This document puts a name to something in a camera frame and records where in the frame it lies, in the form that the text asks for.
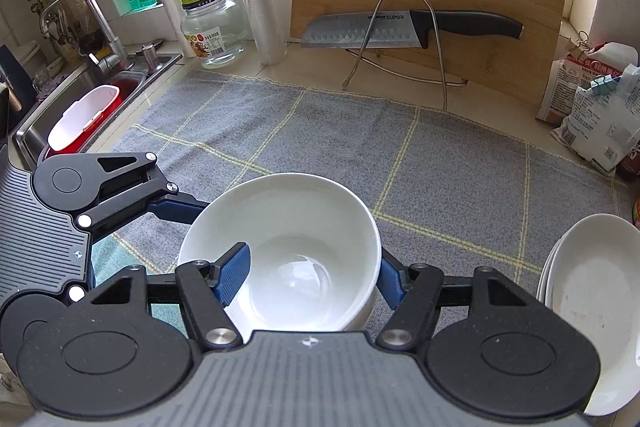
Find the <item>floral bowl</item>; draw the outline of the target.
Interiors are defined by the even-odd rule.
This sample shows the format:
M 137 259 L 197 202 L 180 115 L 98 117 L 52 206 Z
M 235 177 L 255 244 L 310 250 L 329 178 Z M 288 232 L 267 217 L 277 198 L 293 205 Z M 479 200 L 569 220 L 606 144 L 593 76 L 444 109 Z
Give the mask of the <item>floral bowl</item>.
M 179 263 L 250 247 L 250 273 L 226 312 L 242 337 L 344 331 L 378 280 L 380 233 L 348 188 L 306 173 L 262 176 L 211 202 L 183 239 Z

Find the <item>grey blue checked towel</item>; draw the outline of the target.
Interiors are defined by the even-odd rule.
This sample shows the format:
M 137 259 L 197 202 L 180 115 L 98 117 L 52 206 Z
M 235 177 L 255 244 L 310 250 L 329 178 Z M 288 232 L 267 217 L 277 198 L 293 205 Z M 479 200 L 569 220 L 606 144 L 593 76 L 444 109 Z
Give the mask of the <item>grey blue checked towel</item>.
M 490 265 L 526 291 L 575 222 L 632 207 L 623 182 L 435 109 L 200 70 L 146 98 L 104 150 L 154 153 L 204 202 L 265 174 L 324 176 L 360 197 L 400 261 Z

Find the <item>white bowl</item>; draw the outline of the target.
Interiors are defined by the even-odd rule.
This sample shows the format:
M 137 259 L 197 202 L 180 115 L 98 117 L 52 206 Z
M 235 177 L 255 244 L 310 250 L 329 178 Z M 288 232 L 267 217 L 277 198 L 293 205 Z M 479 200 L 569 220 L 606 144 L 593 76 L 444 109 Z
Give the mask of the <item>white bowl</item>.
M 366 304 L 358 312 L 356 317 L 345 327 L 346 331 L 362 331 L 367 327 L 370 317 L 374 311 L 376 300 L 378 300 L 378 291 L 373 289 Z

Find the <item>green lid sauce jar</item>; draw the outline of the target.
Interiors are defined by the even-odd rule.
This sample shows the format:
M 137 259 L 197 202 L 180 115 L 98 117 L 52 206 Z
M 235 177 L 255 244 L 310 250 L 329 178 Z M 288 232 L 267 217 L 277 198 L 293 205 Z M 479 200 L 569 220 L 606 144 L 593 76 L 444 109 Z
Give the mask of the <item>green lid sauce jar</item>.
M 634 226 L 640 230 L 640 198 L 638 197 L 634 201 L 634 205 L 632 206 L 632 222 L 634 222 Z

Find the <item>dark soy sauce bottle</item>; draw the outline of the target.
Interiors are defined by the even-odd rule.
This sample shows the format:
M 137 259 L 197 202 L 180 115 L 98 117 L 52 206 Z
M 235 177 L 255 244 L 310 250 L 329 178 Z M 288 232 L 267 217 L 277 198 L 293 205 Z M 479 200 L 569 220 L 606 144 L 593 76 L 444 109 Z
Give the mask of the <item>dark soy sauce bottle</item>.
M 640 152 L 638 148 L 631 150 L 617 165 L 616 173 L 626 181 L 634 181 L 640 172 Z

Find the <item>large fruit plate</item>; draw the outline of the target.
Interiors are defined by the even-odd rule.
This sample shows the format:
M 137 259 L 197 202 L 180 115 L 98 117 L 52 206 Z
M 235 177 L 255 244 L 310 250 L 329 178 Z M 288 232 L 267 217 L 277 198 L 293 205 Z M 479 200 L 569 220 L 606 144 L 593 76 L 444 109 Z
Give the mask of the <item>large fruit plate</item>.
M 586 413 L 610 415 L 639 393 L 639 230 L 596 213 L 562 236 L 549 273 L 548 308 L 596 347 L 600 378 Z

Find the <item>clipped red white bag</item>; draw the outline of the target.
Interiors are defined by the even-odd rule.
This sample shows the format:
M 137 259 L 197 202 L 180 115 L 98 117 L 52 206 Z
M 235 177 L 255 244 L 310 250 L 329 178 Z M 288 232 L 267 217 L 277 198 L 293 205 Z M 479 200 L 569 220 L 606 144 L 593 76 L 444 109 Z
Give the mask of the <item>clipped red white bag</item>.
M 536 119 L 559 126 L 572 110 L 578 88 L 588 89 L 593 79 L 619 76 L 629 64 L 637 65 L 638 51 L 619 42 L 590 46 L 581 31 L 577 37 L 564 38 L 564 46 L 553 61 L 546 90 Z

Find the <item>white plastic powder bag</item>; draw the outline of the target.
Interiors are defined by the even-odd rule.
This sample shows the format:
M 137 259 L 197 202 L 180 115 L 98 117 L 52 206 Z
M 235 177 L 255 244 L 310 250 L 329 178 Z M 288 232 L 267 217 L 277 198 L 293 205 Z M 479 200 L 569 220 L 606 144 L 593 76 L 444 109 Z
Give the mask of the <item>white plastic powder bag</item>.
M 639 67 L 629 64 L 620 75 L 578 87 L 570 113 L 551 135 L 602 173 L 612 173 L 639 143 Z

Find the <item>steel kitchen sink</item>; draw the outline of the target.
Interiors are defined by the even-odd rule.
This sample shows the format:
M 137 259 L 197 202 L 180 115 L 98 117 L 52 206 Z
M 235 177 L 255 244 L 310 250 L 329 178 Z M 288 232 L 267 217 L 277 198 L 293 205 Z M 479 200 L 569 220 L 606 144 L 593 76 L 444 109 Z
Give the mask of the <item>steel kitchen sink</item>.
M 117 87 L 122 101 L 110 115 L 94 129 L 93 134 L 82 143 L 79 150 L 85 152 L 96 142 L 100 134 L 119 116 L 125 108 L 159 80 L 166 72 L 172 72 L 181 61 L 180 53 L 157 54 L 156 69 L 149 69 L 142 56 L 130 55 L 132 65 L 118 74 L 106 77 L 103 72 L 92 65 L 82 65 L 70 73 L 39 105 L 37 105 L 18 125 L 11 135 L 17 166 L 32 171 L 38 162 L 43 160 L 44 152 L 49 150 L 49 135 L 54 126 L 68 110 L 85 98 L 91 91 L 98 89 L 101 94 L 106 90 L 103 86 Z

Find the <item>black handled kitchen knife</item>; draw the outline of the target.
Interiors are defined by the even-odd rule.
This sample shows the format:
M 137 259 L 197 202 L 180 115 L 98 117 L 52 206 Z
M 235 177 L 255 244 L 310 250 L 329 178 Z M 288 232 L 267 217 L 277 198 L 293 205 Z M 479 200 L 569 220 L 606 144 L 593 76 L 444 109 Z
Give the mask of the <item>black handled kitchen knife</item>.
M 470 10 L 436 10 L 439 31 L 462 36 L 521 38 L 524 25 L 501 14 Z M 304 30 L 304 48 L 359 49 L 369 27 L 371 13 L 329 14 L 317 17 Z M 378 12 L 367 49 L 426 49 L 434 30 L 429 10 Z

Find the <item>glass jar with lid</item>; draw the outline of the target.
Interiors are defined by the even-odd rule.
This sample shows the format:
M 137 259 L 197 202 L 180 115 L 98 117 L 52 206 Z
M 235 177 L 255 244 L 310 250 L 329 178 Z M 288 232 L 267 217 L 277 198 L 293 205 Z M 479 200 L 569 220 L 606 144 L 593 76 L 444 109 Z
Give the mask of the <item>glass jar with lid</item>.
M 242 10 L 233 0 L 180 0 L 183 37 L 205 69 L 236 61 L 244 52 Z

